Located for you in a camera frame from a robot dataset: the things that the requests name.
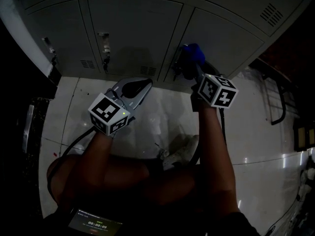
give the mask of white cube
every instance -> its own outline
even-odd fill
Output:
[[[89,107],[91,121],[100,131],[110,135],[128,124],[130,113],[100,93]]]
[[[216,108],[229,108],[238,90],[231,80],[205,74],[198,94],[211,106]]]

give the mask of air vent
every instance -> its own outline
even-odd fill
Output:
[[[260,17],[274,27],[281,20],[283,15],[270,3],[260,14]]]
[[[84,68],[95,68],[93,61],[91,60],[80,60]]]
[[[157,69],[153,67],[142,66],[140,73],[143,75],[155,76]]]

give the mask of person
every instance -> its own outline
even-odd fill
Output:
[[[217,110],[200,102],[198,111],[200,165],[161,171],[156,160],[114,157],[113,139],[97,132],[83,155],[67,156],[52,177],[58,209],[44,219],[44,227],[51,234],[84,232],[71,226],[76,215],[70,214],[79,209],[99,218],[96,227],[101,218],[121,225],[101,231],[93,222],[83,223],[95,235],[259,235],[238,209]]]

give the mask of timer display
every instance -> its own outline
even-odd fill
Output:
[[[87,234],[99,236],[114,236],[122,223],[109,220],[78,209],[69,227]]]

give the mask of tile floor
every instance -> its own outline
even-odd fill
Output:
[[[245,69],[233,82],[239,94],[225,111],[229,154],[235,171],[240,210],[265,234],[292,205],[300,185],[300,171],[309,151],[293,150],[293,121],[298,117],[288,108],[283,122],[271,120],[282,113],[276,83]],[[62,77],[56,98],[49,104],[39,160],[39,193],[43,216],[57,208],[47,190],[46,172],[51,162],[91,126],[88,107],[100,92],[115,82]],[[286,101],[294,104],[291,95]],[[190,95],[152,88],[136,110],[136,120],[119,131],[112,153],[133,158],[156,157],[159,144],[170,151],[179,148],[187,136],[198,134],[198,115],[193,113]],[[79,142],[71,153],[81,154],[93,134]]]

